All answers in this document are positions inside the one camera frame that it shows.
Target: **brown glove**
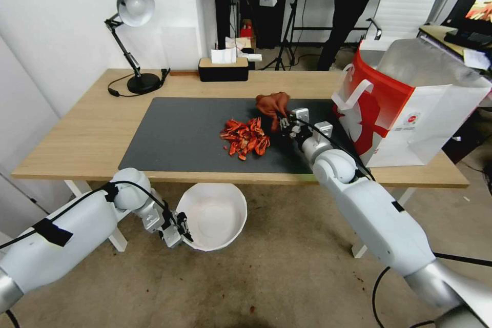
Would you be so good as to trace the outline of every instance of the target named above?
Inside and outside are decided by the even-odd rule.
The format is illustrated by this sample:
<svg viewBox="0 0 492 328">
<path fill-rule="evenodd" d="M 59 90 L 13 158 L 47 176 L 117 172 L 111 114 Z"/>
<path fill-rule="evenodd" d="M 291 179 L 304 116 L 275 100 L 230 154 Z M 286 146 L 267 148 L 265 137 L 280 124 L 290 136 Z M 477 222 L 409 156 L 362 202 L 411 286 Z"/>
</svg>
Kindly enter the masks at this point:
<svg viewBox="0 0 492 328">
<path fill-rule="evenodd" d="M 279 130 L 277 112 L 287 118 L 286 108 L 290 98 L 285 92 L 258 95 L 256 97 L 256 107 L 258 110 L 272 119 L 272 133 L 276 133 Z"/>
</svg>

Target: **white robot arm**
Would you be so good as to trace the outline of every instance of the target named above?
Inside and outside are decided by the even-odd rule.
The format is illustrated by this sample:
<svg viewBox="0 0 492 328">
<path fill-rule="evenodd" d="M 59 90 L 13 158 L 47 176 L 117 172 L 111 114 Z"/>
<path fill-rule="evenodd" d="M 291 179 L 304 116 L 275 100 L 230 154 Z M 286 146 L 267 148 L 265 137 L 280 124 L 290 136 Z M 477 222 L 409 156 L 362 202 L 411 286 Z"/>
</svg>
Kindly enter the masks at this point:
<svg viewBox="0 0 492 328">
<path fill-rule="evenodd" d="M 73 199 L 43 219 L 43 225 L 27 229 L 20 237 L 29 236 L 10 246 L 0 260 L 0 313 L 25 293 L 62 278 L 103 243 L 130 212 L 142 218 L 147 231 L 158 231 L 168 247 L 190 237 L 186 216 L 161 208 L 162 200 L 144 173 L 123 169 L 110 183 L 117 184 Z"/>
<path fill-rule="evenodd" d="M 319 132 L 311 133 L 302 123 L 308 120 L 307 109 L 296 109 L 280 126 L 298 142 L 316 179 L 335 196 L 338 209 L 367 249 L 404 277 L 423 300 L 450 309 L 436 320 L 437 327 L 491 328 L 492 291 L 438 262 L 411 215 L 379 183 L 358 178 L 355 160 L 332 147 L 327 138 L 333 127 L 320 122 L 314 125 Z"/>
</svg>

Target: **desk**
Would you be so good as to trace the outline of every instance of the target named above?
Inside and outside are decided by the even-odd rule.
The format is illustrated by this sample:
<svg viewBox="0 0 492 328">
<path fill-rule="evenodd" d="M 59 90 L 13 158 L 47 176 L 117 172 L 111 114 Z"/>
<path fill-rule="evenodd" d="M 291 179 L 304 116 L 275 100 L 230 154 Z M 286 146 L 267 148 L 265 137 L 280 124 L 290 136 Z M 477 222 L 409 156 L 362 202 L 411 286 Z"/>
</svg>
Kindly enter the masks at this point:
<svg viewBox="0 0 492 328">
<path fill-rule="evenodd" d="M 443 46 L 444 49 L 447 49 L 454 54 L 454 56 L 457 56 L 463 61 L 463 50 L 466 48 L 444 41 L 446 33 L 449 31 L 454 31 L 455 29 L 456 28 L 435 25 L 425 25 L 419 27 L 421 35 L 423 34 L 426 38 L 434 41 L 439 46 Z"/>
<path fill-rule="evenodd" d="M 12 173 L 21 179 L 64 180 L 75 195 L 89 191 L 87 180 L 110 180 L 150 102 L 166 97 L 244 97 L 285 91 L 292 98 L 331 98 L 341 84 L 342 72 L 250 71 L 244 82 L 200 82 L 198 76 L 170 75 L 163 87 L 139 97 L 114 97 L 107 92 L 110 81 L 131 73 L 108 69 L 43 141 Z M 126 81 L 115 83 L 117 90 Z M 312 174 L 146 172 L 151 181 L 229 182 L 267 185 L 317 185 Z M 374 168 L 383 186 L 398 187 L 408 195 L 418 187 L 464 188 L 468 181 L 440 152 L 428 165 Z M 126 241 L 116 232 L 111 239 L 117 249 Z"/>
</svg>

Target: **monitor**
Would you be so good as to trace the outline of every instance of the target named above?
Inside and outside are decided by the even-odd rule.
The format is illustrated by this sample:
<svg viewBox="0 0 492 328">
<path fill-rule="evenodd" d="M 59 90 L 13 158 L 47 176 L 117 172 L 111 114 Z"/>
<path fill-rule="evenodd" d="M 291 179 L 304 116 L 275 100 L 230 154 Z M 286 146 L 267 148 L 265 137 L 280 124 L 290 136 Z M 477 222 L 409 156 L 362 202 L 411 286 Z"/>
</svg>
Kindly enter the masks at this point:
<svg viewBox="0 0 492 328">
<path fill-rule="evenodd" d="M 492 35 L 492 0 L 458 0 L 443 25 L 458 28 L 462 35 Z"/>
</svg>

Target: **black desk mat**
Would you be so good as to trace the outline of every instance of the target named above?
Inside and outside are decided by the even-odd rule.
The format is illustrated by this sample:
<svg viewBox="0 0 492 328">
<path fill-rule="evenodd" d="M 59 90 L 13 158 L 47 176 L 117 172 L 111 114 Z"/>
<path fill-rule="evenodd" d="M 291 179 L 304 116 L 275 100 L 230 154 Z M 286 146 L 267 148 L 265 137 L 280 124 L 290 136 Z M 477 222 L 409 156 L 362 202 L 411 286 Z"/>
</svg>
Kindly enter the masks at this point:
<svg viewBox="0 0 492 328">
<path fill-rule="evenodd" d="M 271 138 L 264 156 L 249 153 L 246 161 L 230 157 L 229 143 L 219 133 L 228 119 L 247 122 L 259 116 L 255 99 L 156 97 L 135 133 L 119 169 L 142 171 L 312 173 L 297 144 Z M 344 130 L 332 113 L 330 100 L 292 99 L 288 108 L 308 108 L 310 122 L 334 124 L 333 139 L 350 147 Z M 262 126 L 269 127 L 262 117 Z"/>
</svg>

